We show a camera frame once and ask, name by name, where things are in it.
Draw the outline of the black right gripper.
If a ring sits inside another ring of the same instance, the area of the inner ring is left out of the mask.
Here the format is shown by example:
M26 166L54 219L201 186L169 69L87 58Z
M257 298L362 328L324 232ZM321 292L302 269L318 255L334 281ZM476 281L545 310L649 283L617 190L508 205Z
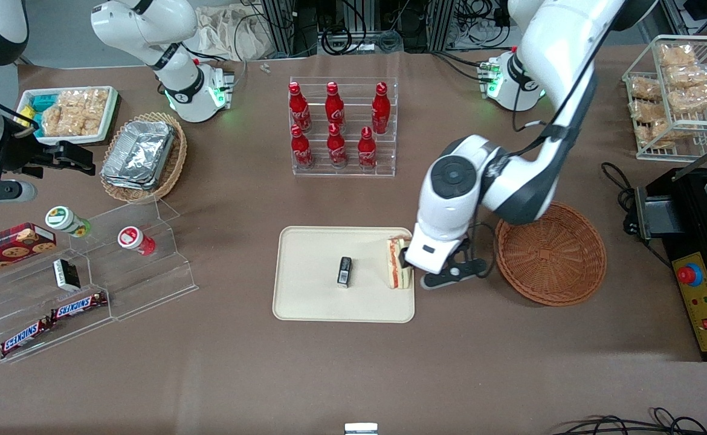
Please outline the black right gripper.
M41 179L44 168L75 170L88 176L95 175L93 153L69 141L56 143L56 159L51 149L40 143L31 132L5 131L0 140L0 179L7 172L24 173Z

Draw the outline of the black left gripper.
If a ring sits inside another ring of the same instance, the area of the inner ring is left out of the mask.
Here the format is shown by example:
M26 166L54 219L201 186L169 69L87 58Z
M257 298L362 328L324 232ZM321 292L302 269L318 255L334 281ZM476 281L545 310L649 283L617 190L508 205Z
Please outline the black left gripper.
M408 249L411 239L400 240L400 269L411 269L413 265L407 259ZM447 259L447 265L450 269L460 269L471 260L471 242L470 240L462 240L459 246L453 251Z

